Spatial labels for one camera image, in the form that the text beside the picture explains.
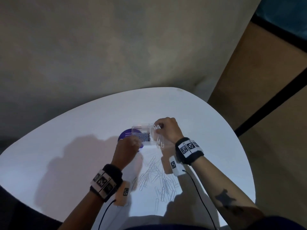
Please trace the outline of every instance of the hand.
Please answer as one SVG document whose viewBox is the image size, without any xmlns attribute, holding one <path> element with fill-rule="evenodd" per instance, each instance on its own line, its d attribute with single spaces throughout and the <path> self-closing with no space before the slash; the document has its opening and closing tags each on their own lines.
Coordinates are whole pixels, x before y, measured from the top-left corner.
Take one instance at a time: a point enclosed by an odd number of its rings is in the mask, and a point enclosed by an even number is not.
<svg viewBox="0 0 307 230">
<path fill-rule="evenodd" d="M 137 136 L 131 135 L 120 139 L 117 143 L 111 164 L 123 170 L 135 157 L 141 146 Z"/>
<path fill-rule="evenodd" d="M 158 119 L 154 124 L 161 127 L 156 130 L 156 133 L 163 135 L 173 144 L 184 137 L 175 118 Z"/>
</svg>

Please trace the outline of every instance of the tattoo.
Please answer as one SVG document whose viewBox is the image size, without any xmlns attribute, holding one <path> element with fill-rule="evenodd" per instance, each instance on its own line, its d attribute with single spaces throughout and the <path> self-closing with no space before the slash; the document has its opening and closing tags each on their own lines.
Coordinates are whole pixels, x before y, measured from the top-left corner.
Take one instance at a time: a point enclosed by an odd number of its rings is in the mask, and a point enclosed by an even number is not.
<svg viewBox="0 0 307 230">
<path fill-rule="evenodd" d="M 236 201 L 236 199 L 229 197 L 227 192 L 226 189 L 223 189 L 223 191 L 219 195 L 216 195 L 215 198 L 222 203 L 223 207 L 231 211 L 234 215 L 241 214 L 243 209 L 236 205 L 231 205 L 232 201 Z"/>
</svg>

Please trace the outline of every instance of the wire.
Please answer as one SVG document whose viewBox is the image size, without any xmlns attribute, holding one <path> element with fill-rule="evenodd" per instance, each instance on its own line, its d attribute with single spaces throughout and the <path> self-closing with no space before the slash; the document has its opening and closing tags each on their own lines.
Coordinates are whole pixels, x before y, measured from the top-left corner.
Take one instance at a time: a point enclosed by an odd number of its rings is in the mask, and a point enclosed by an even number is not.
<svg viewBox="0 0 307 230">
<path fill-rule="evenodd" d="M 100 229 L 100 225 L 101 225 L 101 223 L 102 223 L 102 220 L 103 220 L 104 215 L 106 214 L 106 211 L 108 210 L 108 208 L 110 207 L 110 205 L 111 205 L 112 203 L 114 203 L 115 201 L 116 201 L 116 199 L 114 199 L 114 200 L 108 205 L 108 207 L 106 208 L 106 210 L 104 211 L 103 216 L 102 216 L 101 221 L 100 221 L 100 224 L 99 224 L 99 227 L 98 227 L 98 230 Z"/>
<path fill-rule="evenodd" d="M 196 186 L 196 184 L 195 184 L 195 182 L 194 182 L 192 176 L 191 176 L 187 171 L 185 171 L 185 170 L 182 170 L 182 171 L 186 172 L 186 173 L 190 176 L 190 178 L 192 179 L 192 182 L 194 183 L 194 186 L 195 186 L 195 188 L 196 188 L 196 191 L 197 191 L 197 193 L 198 193 L 198 196 L 199 196 L 199 198 L 201 199 L 201 195 L 200 195 L 199 192 L 198 192 L 197 186 Z M 206 207 L 206 205 L 204 204 L 204 202 L 203 202 L 202 199 L 201 199 L 201 202 L 203 203 L 204 207 L 206 208 L 206 210 L 207 210 L 207 212 L 208 212 L 208 214 L 209 214 L 209 216 L 210 216 L 210 219 L 211 219 L 211 221 L 212 221 L 212 223 L 213 223 L 214 229 L 217 230 L 217 228 L 216 228 L 216 226 L 215 226 L 215 224 L 214 224 L 214 222 L 213 222 L 213 219 L 212 219 L 212 217 L 211 217 L 211 215 L 210 215 L 210 212 L 209 212 L 208 208 Z"/>
</svg>

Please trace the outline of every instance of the white table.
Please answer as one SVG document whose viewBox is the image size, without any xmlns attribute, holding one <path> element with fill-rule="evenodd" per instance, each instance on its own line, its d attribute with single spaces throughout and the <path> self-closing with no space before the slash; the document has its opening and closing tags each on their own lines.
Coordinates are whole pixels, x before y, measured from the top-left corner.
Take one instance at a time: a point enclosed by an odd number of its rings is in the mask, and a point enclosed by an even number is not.
<svg viewBox="0 0 307 230">
<path fill-rule="evenodd" d="M 103 97 L 36 128 L 1 154 L 0 185 L 36 211 L 64 221 L 97 171 L 111 161 L 119 134 L 166 116 L 175 117 L 183 134 L 255 201 L 248 159 L 228 123 L 197 96 L 171 87 Z"/>
</svg>

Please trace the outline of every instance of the wrist strap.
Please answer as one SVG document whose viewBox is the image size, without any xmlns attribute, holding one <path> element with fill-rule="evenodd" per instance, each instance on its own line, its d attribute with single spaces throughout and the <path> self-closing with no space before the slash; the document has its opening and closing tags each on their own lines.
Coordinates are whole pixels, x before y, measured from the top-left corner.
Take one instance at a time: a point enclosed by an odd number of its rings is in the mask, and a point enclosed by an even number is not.
<svg viewBox="0 0 307 230">
<path fill-rule="evenodd" d="M 196 159 L 204 155 L 203 150 L 194 140 L 184 137 L 175 144 L 176 156 L 180 162 L 191 165 Z"/>
<path fill-rule="evenodd" d="M 122 184 L 122 172 L 114 165 L 107 164 L 91 181 L 90 191 L 100 196 L 105 202 L 116 193 Z"/>
</svg>

